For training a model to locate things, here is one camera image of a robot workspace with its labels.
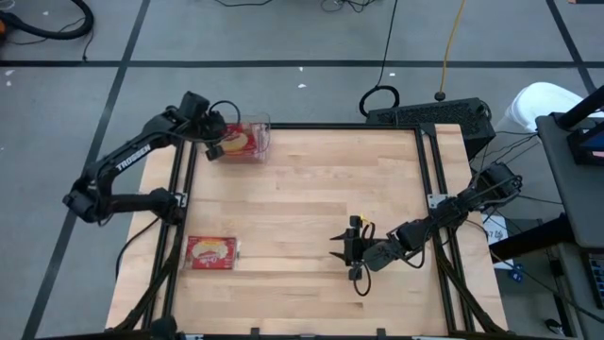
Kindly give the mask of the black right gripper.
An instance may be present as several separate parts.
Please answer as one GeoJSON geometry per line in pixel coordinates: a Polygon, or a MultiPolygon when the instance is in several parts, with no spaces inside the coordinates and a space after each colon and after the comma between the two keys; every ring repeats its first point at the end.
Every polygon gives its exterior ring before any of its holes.
{"type": "Polygon", "coordinates": [[[349,228],[342,234],[331,237],[330,241],[343,241],[345,255],[330,252],[334,257],[349,266],[348,277],[351,281],[362,278],[362,269],[379,271],[396,259],[393,243],[387,239],[376,239],[376,225],[373,222],[363,223],[359,215],[351,215],[349,228]]]}

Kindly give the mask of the red popcorn bag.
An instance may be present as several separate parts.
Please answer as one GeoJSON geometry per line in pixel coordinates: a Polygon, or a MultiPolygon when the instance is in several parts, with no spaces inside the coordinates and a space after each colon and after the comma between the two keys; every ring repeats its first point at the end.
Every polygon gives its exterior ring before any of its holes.
{"type": "Polygon", "coordinates": [[[229,135],[220,145],[229,157],[256,156],[265,150],[267,142],[265,124],[228,124],[227,132],[229,135]]]}
{"type": "Polygon", "coordinates": [[[239,259],[235,237],[188,236],[182,267],[188,270],[232,270],[239,259]]]}

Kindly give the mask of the clear plastic basket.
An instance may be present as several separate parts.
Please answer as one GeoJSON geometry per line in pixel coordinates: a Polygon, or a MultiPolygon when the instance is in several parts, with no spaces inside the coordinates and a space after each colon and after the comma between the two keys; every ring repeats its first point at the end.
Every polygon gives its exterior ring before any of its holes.
{"type": "Polygon", "coordinates": [[[237,114],[236,113],[227,113],[224,114],[224,120],[226,123],[226,127],[228,124],[253,124],[260,123],[266,125],[266,147],[263,152],[256,156],[247,156],[247,157],[229,157],[226,155],[217,159],[218,162],[223,163],[263,163],[266,161],[269,153],[269,147],[271,143],[271,122],[270,116],[267,113],[257,113],[257,114],[244,114],[240,118],[240,123],[237,123],[237,114]]]}

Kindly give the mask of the white paper sheet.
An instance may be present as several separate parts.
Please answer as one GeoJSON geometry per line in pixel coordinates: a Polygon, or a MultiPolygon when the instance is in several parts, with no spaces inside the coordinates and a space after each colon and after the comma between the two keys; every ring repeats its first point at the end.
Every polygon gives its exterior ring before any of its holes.
{"type": "MultiPolygon", "coordinates": [[[[483,227],[488,233],[489,245],[506,240],[509,237],[509,230],[504,217],[495,214],[490,216],[483,214],[481,217],[483,219],[483,227]]],[[[512,265],[513,260],[507,260],[505,263],[495,263],[494,269],[511,270],[512,265]]]]}

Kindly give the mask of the black cart beam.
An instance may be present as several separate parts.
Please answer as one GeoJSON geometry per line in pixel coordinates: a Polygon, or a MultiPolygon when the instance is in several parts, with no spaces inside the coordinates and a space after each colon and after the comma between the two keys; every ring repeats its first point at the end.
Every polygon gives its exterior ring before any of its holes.
{"type": "Polygon", "coordinates": [[[522,231],[503,241],[489,246],[493,264],[505,262],[515,257],[560,243],[574,243],[575,236],[567,216],[559,217],[539,226],[522,231]]]}

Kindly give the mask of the grey cart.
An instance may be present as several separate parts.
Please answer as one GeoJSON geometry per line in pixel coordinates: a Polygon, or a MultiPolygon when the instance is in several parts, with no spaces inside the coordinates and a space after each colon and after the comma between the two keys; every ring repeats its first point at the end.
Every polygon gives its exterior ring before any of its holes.
{"type": "Polygon", "coordinates": [[[570,132],[552,116],[538,117],[536,125],[575,242],[604,248],[604,166],[576,164],[567,142],[570,132]]]}

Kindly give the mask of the white plastic bin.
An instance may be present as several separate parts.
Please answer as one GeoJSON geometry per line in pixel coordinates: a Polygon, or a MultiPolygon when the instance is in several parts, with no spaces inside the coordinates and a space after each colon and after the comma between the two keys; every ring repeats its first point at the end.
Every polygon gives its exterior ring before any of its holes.
{"type": "Polygon", "coordinates": [[[535,82],[524,89],[506,108],[503,117],[495,125],[495,132],[533,133],[537,131],[536,119],[551,112],[567,112],[582,97],[558,85],[535,82]]]}

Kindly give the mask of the black keyboard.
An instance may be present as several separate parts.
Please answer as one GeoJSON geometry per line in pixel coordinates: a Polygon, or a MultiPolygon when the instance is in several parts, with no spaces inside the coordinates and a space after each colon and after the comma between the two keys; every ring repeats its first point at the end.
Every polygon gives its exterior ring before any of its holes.
{"type": "Polygon", "coordinates": [[[604,310],[604,253],[584,253],[583,262],[596,307],[604,310]]]}

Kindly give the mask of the black device with blue screen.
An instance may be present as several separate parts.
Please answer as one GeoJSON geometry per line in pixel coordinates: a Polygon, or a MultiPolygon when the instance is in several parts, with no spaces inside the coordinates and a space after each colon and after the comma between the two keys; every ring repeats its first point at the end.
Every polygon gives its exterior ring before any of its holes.
{"type": "Polygon", "coordinates": [[[567,142],[576,164],[604,166],[604,122],[576,129],[567,136],[567,142]]]}

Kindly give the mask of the black pole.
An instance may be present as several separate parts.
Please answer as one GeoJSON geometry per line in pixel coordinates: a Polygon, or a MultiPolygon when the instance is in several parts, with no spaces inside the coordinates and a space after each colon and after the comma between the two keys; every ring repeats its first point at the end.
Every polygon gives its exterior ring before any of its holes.
{"type": "Polygon", "coordinates": [[[604,109],[604,85],[582,99],[575,107],[556,119],[557,126],[569,129],[599,109],[604,109]]]}

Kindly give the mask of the black aluminium table frame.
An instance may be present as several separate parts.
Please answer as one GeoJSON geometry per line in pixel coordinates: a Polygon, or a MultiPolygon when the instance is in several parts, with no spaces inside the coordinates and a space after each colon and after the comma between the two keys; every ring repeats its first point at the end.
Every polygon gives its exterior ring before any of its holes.
{"type": "Polygon", "coordinates": [[[185,235],[240,242],[232,270],[178,268],[146,319],[175,317],[203,335],[444,335],[477,330],[428,248],[423,266],[396,262],[363,286],[330,254],[330,241],[362,214],[383,235],[428,212],[430,192],[457,193],[470,179],[460,129],[363,124],[273,124],[263,163],[207,161],[189,145],[148,155],[142,191],[171,185],[188,195],[185,235]]]}

